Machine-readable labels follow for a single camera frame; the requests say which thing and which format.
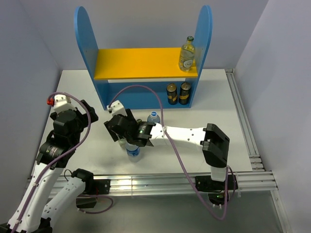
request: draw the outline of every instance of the gray floor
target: gray floor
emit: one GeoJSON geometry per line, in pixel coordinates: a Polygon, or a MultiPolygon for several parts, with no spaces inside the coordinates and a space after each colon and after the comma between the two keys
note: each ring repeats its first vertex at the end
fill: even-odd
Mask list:
{"type": "MultiPolygon", "coordinates": [[[[73,203],[60,217],[56,233],[279,233],[281,226],[270,192],[242,193],[227,217],[213,219],[195,195],[119,197],[108,212],[86,215],[73,203]]],[[[94,210],[104,208],[107,200],[94,210]]]]}

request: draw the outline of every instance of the can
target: can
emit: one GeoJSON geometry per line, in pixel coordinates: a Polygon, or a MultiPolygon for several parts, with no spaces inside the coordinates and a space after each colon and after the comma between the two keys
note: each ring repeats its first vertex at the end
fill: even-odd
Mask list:
{"type": "Polygon", "coordinates": [[[185,105],[189,103],[190,100],[190,90],[191,90],[191,84],[188,82],[184,82],[180,86],[180,92],[179,92],[179,103],[182,105],[185,105]]]}
{"type": "Polygon", "coordinates": [[[174,83],[167,85],[166,93],[169,104],[177,104],[177,86],[174,83]]]}

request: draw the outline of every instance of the white table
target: white table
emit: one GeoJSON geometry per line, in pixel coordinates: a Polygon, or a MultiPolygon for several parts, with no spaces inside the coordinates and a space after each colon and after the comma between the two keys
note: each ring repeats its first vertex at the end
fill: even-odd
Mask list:
{"type": "MultiPolygon", "coordinates": [[[[57,91],[70,93],[95,108],[99,120],[92,124],[90,134],[82,146],[69,160],[67,168],[82,168],[96,175],[132,175],[181,173],[180,164],[173,149],[169,146],[160,148],[141,148],[143,158],[137,163],[130,162],[126,151],[118,142],[113,142],[104,122],[111,115],[104,111],[86,70],[64,70],[57,91]]],[[[73,103],[83,112],[77,103],[73,103]]],[[[146,120],[151,110],[133,110],[134,117],[146,120]]],[[[223,69],[205,69],[190,109],[164,110],[165,124],[175,127],[199,128],[207,123],[216,124],[230,138],[228,164],[236,172],[252,171],[246,144],[238,120],[234,100],[223,69]]],[[[49,118],[41,144],[52,130],[49,118]]],[[[190,173],[210,172],[202,152],[179,148],[179,153],[190,173]]]]}

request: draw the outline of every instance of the white wall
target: white wall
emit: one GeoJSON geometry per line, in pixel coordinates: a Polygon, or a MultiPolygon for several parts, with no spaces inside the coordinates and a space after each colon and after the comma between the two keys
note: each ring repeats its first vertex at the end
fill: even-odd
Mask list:
{"type": "Polygon", "coordinates": [[[85,69],[73,14],[86,8],[99,48],[179,47],[200,9],[214,18],[206,67],[234,68],[268,0],[20,0],[61,69],[85,69]]]}
{"type": "Polygon", "coordinates": [[[18,0],[0,1],[0,223],[21,201],[60,75],[18,0]]]}
{"type": "Polygon", "coordinates": [[[294,232],[311,228],[311,1],[269,0],[236,78],[294,232]]]}

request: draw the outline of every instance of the yellow shelf board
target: yellow shelf board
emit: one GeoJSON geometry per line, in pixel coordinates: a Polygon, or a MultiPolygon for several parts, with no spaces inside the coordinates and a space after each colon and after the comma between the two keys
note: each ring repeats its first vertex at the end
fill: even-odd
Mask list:
{"type": "Polygon", "coordinates": [[[99,50],[94,79],[197,78],[195,63],[189,71],[179,69],[179,53],[180,48],[99,50]]]}

